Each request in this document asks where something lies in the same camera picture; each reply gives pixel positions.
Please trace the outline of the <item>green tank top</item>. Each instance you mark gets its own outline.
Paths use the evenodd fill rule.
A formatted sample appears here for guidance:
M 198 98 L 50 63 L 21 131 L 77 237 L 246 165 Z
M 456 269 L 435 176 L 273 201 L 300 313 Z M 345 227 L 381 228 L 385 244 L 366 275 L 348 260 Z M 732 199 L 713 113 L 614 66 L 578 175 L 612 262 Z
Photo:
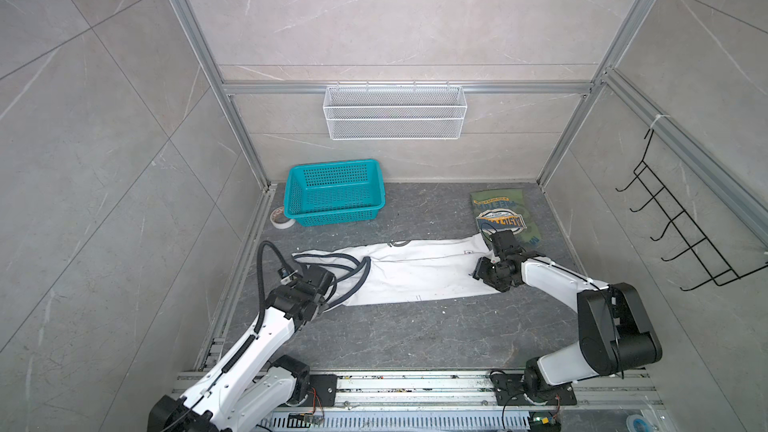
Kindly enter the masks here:
M 526 249 L 535 249 L 542 240 L 523 189 L 496 189 L 470 194 L 472 214 L 486 245 L 491 248 L 491 236 L 511 231 Z

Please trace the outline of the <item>white tank top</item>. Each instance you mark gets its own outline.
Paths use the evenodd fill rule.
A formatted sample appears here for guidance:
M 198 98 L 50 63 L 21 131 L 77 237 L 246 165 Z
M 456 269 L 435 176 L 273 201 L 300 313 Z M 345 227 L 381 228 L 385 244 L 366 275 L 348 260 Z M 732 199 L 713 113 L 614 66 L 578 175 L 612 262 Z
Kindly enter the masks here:
M 327 266 L 339 280 L 333 307 L 426 302 L 494 294 L 472 277 L 490 250 L 479 234 L 297 253 L 298 263 Z

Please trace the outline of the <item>teal plastic basket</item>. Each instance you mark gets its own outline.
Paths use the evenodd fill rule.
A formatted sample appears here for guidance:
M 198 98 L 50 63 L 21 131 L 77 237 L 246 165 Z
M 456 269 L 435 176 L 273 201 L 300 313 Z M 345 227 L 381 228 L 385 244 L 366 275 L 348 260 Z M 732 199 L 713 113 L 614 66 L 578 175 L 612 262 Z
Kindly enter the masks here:
M 296 166 L 289 172 L 284 213 L 303 227 L 374 220 L 386 205 L 376 160 Z

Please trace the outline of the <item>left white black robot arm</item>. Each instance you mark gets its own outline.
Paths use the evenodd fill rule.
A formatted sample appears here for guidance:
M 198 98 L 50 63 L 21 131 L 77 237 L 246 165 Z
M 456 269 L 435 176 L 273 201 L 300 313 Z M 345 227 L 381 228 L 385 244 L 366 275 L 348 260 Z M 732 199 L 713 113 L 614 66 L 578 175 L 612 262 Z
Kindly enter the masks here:
M 311 400 L 310 368 L 273 355 L 327 308 L 331 272 L 310 265 L 273 289 L 265 309 L 210 371 L 177 399 L 163 396 L 151 409 L 149 431 L 250 431 L 281 405 Z

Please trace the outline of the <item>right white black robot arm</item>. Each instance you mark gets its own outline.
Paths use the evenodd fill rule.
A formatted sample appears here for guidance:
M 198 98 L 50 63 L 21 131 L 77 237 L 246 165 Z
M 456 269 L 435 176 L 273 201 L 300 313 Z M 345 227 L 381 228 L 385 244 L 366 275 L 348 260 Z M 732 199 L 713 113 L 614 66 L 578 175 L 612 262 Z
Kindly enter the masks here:
M 663 349 L 639 292 L 628 283 L 583 276 L 527 250 L 511 231 L 488 235 L 492 258 L 477 262 L 472 277 L 498 292 L 529 286 L 577 314 L 578 340 L 530 359 L 518 376 L 489 372 L 497 403 L 525 400 L 547 405 L 561 400 L 576 381 L 623 374 L 662 359 Z

